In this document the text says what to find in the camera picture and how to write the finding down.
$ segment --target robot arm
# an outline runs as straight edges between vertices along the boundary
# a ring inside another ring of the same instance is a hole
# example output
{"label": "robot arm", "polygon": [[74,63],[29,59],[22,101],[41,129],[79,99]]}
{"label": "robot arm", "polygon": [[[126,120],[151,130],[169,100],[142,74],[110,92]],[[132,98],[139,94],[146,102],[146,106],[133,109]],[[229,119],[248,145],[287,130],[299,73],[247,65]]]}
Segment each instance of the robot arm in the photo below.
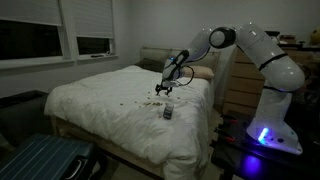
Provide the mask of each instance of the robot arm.
{"label": "robot arm", "polygon": [[172,91],[172,87],[181,85],[176,80],[184,76],[183,66],[186,63],[200,60],[208,53],[211,46],[224,48],[232,45],[234,37],[234,31],[229,28],[217,28],[215,31],[203,29],[200,31],[191,42],[189,46],[191,48],[181,51],[174,59],[167,59],[162,72],[161,84],[156,86],[157,95],[161,90],[167,90],[166,94],[168,95]]}
{"label": "robot arm", "polygon": [[168,94],[172,87],[178,86],[174,81],[183,76],[182,65],[203,56],[209,44],[217,49],[236,44],[266,77],[255,117],[247,133],[263,146],[301,154],[298,136],[284,122],[284,117],[291,102],[288,92],[302,86],[304,74],[262,29],[252,23],[238,29],[221,27],[214,31],[202,31],[193,40],[193,48],[166,62],[161,85],[156,87],[158,94],[161,90],[167,90]]}
{"label": "robot arm", "polygon": [[184,76],[183,65],[196,61],[208,52],[211,32],[211,29],[203,29],[191,42],[191,48],[181,51],[174,59],[167,59],[162,72],[161,84],[156,87],[158,95],[161,90],[167,90],[166,94],[168,95],[172,91],[172,87],[179,86],[180,84],[176,80]]}
{"label": "robot arm", "polygon": [[249,23],[238,29],[219,27],[212,31],[202,30],[192,41],[190,49],[182,51],[173,60],[168,59],[162,73],[162,81],[156,91],[177,87],[178,78],[183,77],[183,65],[197,61],[206,55],[210,46],[221,49],[236,44],[259,68],[261,73],[279,91],[293,91],[304,82],[301,69],[258,26]]}

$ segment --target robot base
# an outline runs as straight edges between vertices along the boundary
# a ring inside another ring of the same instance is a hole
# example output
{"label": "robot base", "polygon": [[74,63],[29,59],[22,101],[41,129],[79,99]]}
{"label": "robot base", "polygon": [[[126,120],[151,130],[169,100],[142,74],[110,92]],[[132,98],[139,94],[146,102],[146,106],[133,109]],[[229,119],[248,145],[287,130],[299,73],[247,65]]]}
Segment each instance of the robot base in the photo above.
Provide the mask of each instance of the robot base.
{"label": "robot base", "polygon": [[302,154],[297,134],[284,121],[254,118],[247,128],[247,133],[265,147]]}

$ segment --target headboard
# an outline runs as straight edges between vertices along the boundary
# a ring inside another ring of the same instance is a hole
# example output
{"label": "headboard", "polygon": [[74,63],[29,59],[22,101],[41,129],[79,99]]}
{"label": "headboard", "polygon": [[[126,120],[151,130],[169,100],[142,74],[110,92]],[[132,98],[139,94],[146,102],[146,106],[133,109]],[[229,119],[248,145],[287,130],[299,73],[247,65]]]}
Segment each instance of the headboard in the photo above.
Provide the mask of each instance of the headboard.
{"label": "headboard", "polygon": [[[177,48],[154,48],[154,47],[143,47],[140,49],[140,60],[152,59],[155,61],[163,62],[170,56],[178,55],[183,49]],[[215,73],[216,67],[220,58],[220,52],[209,51],[208,54],[197,62],[188,63],[193,66],[205,66],[211,68]]]}

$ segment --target white comforter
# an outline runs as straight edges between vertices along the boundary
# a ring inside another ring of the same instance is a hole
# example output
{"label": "white comforter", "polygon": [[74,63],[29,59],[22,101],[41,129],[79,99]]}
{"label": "white comforter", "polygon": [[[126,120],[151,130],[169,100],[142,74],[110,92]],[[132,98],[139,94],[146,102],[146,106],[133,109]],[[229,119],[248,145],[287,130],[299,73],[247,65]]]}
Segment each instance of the white comforter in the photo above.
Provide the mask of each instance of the white comforter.
{"label": "white comforter", "polygon": [[[137,66],[85,78],[55,88],[45,114],[70,121],[155,164],[166,162],[166,179],[196,179],[208,159],[211,85],[194,79],[188,86],[174,88],[170,97],[164,92],[156,96],[160,81],[160,73]],[[168,102],[174,103],[171,120],[162,117]]]}

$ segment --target black cable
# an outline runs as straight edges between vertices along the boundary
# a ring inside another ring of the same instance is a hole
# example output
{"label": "black cable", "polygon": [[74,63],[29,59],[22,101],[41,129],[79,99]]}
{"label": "black cable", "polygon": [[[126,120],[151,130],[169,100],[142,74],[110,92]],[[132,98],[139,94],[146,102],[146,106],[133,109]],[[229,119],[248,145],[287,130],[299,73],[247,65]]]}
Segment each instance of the black cable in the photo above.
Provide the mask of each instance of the black cable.
{"label": "black cable", "polygon": [[186,86],[186,85],[190,84],[191,81],[193,80],[193,77],[194,77],[194,70],[192,69],[192,67],[190,67],[190,66],[184,66],[184,67],[187,67],[187,68],[190,68],[190,69],[191,69],[191,71],[192,71],[192,76],[191,76],[190,81],[187,82],[186,84],[181,84],[179,81],[177,81],[177,82],[179,83],[179,86]]}

